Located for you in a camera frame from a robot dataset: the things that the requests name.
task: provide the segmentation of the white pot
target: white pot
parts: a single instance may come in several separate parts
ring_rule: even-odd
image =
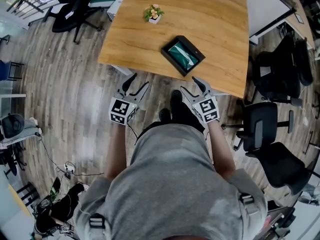
[[[156,18],[156,19],[149,18],[149,22],[152,23],[152,24],[157,24],[158,21],[161,19],[161,16],[162,16],[162,15],[160,14],[159,17]]]

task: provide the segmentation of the small potted plant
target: small potted plant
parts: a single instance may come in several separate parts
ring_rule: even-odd
[[[153,24],[157,24],[161,15],[165,14],[157,4],[151,4],[144,10],[144,20]]]

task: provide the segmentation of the gray t-shirt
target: gray t-shirt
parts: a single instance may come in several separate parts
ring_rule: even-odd
[[[84,240],[89,214],[98,211],[110,225],[112,240],[172,236],[241,240],[248,230],[239,204],[241,193],[252,195],[258,208],[258,223],[250,229],[254,236],[267,214],[257,185],[242,169],[224,180],[215,172],[198,130],[166,124],[139,139],[131,165],[112,183],[98,178],[91,184],[74,213],[76,231]]]

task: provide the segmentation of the backpack strap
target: backpack strap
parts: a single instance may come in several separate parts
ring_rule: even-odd
[[[85,240],[111,240],[110,225],[99,213],[90,216],[84,229]]]
[[[254,198],[250,194],[242,193],[240,201],[243,203],[248,215],[254,220],[254,217],[260,218],[259,209],[255,204]]]

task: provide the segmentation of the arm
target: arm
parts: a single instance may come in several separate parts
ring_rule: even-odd
[[[214,168],[218,174],[227,180],[236,170],[229,145],[218,121],[209,122],[208,128]]]
[[[104,177],[113,181],[126,167],[126,126],[114,123],[105,162]]]

